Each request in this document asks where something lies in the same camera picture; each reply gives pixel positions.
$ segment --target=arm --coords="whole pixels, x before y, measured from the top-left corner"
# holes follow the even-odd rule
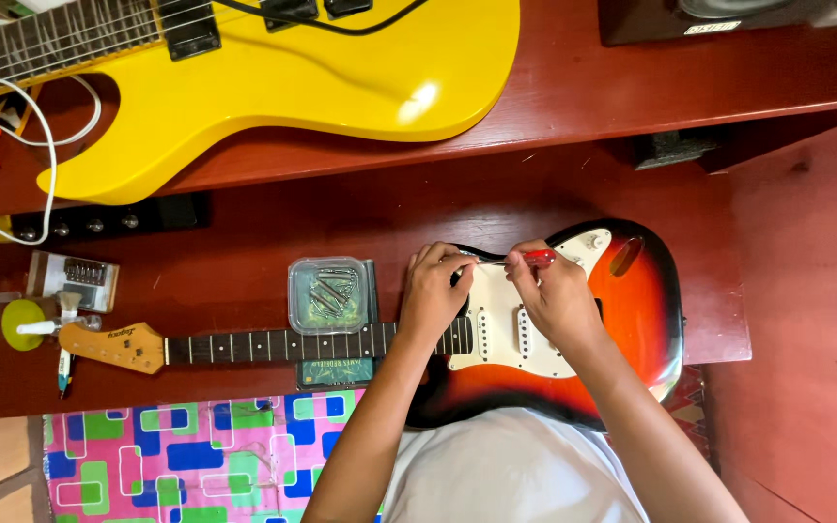
[[[559,256],[548,269],[529,270],[521,252],[540,248],[548,246],[535,240],[513,247],[506,257],[506,278],[515,283],[535,327],[554,343],[589,390],[648,517],[748,521],[609,337],[583,269]]]
[[[383,501],[405,414],[435,343],[467,300],[477,259],[455,246],[425,245],[406,272],[399,329],[383,364],[315,484],[303,523],[371,521]],[[450,278],[465,265],[458,284]]]

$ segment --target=plastic container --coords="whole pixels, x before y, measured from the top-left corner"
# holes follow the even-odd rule
[[[301,258],[289,266],[289,325],[302,335],[354,334],[366,324],[366,268],[356,258]]]

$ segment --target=yellow electric guitar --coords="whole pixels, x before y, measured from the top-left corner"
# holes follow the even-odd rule
[[[61,164],[56,195],[122,205],[251,126],[459,134],[496,103],[518,32],[518,0],[77,0],[0,28],[0,78],[117,83],[111,127]]]

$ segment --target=red screwdriver handle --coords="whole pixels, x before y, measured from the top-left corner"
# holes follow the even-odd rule
[[[557,260],[557,253],[552,248],[541,248],[523,254],[522,259],[526,261],[529,267],[547,269],[554,263],[554,260]]]

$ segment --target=hand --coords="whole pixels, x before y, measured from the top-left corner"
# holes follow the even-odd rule
[[[405,273],[405,295],[399,333],[426,346],[429,353],[467,301],[473,283],[473,267],[479,259],[461,254],[450,244],[425,245],[409,258]],[[458,284],[451,287],[451,275],[464,268]]]
[[[515,283],[532,323],[568,361],[607,348],[613,342],[587,286],[586,272],[564,256],[547,269],[530,268],[522,254],[541,248],[549,248],[544,240],[531,240],[517,244],[506,256],[506,279]]]

